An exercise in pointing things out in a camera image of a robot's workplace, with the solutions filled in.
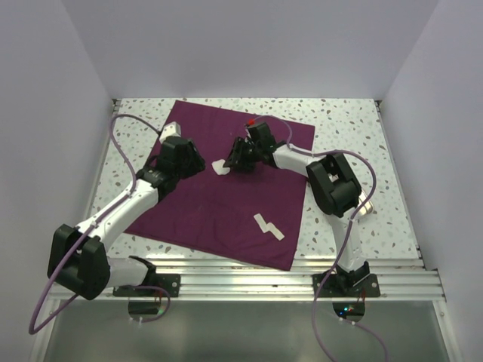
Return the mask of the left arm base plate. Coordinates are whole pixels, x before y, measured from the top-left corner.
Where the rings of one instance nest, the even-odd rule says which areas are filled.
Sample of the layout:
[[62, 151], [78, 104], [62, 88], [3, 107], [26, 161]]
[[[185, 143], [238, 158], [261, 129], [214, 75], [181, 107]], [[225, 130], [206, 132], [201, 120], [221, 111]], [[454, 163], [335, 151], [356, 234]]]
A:
[[140, 286], [121, 286], [113, 289], [116, 297], [155, 297], [167, 296], [178, 297], [181, 286], [181, 275], [158, 274], [147, 275]]

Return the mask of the stainless steel tray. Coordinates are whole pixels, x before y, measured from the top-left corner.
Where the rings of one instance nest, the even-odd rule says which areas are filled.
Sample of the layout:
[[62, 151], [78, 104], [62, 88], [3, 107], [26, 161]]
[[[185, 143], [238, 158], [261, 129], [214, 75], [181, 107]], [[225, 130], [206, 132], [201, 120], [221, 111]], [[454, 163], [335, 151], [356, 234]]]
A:
[[361, 191], [361, 194], [358, 197], [359, 200], [359, 206], [361, 208], [358, 210], [358, 219], [365, 218], [366, 216], [369, 216], [371, 213], [374, 212], [374, 205], [371, 200], [367, 201], [368, 195], [364, 190]]

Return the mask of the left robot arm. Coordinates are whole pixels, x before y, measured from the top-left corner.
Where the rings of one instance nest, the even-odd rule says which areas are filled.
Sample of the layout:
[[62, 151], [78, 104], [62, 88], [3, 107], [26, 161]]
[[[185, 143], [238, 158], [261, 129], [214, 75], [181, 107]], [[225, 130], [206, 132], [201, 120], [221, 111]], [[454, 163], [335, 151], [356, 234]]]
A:
[[205, 161], [192, 140], [177, 136], [165, 138], [154, 159], [98, 214], [55, 231], [48, 263], [51, 282], [86, 300], [109, 287], [131, 287], [140, 296], [155, 291], [158, 282], [151, 262], [137, 256], [109, 258], [107, 251], [134, 221], [172, 193], [179, 181], [203, 171]]

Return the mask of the white gauze pad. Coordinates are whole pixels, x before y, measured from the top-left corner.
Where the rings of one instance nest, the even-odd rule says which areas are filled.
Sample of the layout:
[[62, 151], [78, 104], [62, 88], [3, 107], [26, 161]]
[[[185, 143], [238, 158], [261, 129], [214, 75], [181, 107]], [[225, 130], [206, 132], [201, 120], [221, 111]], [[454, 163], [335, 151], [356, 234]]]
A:
[[216, 175], [225, 176], [230, 172], [230, 168], [225, 166], [225, 162], [226, 161], [224, 159], [220, 159], [211, 163]]

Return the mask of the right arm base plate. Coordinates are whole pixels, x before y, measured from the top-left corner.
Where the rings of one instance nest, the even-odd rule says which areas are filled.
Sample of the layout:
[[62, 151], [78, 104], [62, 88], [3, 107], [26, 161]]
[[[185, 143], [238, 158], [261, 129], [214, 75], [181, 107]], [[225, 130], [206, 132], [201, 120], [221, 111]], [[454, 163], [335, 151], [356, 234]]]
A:
[[369, 271], [336, 272], [324, 282], [318, 297], [321, 298], [358, 298], [381, 296], [377, 276]]

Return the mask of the white zigzag tape strip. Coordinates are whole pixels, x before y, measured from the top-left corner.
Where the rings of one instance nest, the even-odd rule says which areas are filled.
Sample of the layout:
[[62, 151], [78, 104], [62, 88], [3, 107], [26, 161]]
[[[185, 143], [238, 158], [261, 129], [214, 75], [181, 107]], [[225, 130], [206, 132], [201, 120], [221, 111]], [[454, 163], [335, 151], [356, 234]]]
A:
[[267, 222], [260, 213], [254, 215], [254, 220], [258, 224], [262, 233], [271, 233], [278, 241], [285, 238], [285, 235], [272, 222]]

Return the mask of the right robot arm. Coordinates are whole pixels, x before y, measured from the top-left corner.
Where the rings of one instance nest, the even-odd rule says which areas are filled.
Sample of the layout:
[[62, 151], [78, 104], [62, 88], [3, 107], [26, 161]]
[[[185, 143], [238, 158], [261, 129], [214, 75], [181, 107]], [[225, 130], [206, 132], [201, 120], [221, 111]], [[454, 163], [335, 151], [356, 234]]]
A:
[[315, 202], [331, 225], [336, 245], [335, 271], [320, 282], [326, 290], [355, 295], [370, 269], [362, 256], [358, 213], [366, 204], [362, 187], [341, 151], [315, 155], [285, 141], [277, 142], [267, 123], [247, 126], [248, 135], [235, 139], [224, 167], [250, 172], [257, 163], [306, 177]]

